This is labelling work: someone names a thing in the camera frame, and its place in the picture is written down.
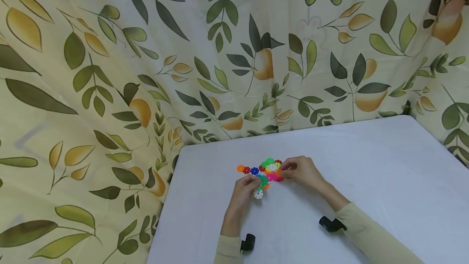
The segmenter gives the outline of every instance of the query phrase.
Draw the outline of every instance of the table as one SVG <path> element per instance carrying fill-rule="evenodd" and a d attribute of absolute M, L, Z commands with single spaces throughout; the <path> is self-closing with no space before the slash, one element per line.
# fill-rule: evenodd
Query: table
<path fill-rule="evenodd" d="M 410 116 L 183 147 L 147 264 L 213 263 L 237 165 L 312 157 L 323 176 L 427 264 L 468 263 L 469 171 Z M 318 224 L 333 211 L 292 181 L 253 198 L 241 237 L 245 264 L 369 263 L 342 233 Z"/>

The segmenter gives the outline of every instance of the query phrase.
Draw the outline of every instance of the black plastic bracket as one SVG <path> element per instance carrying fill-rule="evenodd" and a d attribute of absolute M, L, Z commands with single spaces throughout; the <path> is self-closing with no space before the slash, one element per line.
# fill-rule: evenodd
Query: black plastic bracket
<path fill-rule="evenodd" d="M 329 218 L 323 216 L 320 219 L 320 225 L 330 233 L 335 233 L 340 229 L 347 230 L 347 227 L 343 225 L 342 222 L 340 222 L 337 218 L 335 218 L 334 221 L 330 221 Z"/>

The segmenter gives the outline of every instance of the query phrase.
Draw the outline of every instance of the curtain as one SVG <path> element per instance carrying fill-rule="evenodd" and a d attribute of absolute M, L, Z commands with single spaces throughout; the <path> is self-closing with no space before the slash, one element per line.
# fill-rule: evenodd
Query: curtain
<path fill-rule="evenodd" d="M 187 144 L 410 114 L 469 161 L 467 0 L 0 1 L 2 262 L 145 263 Z"/>

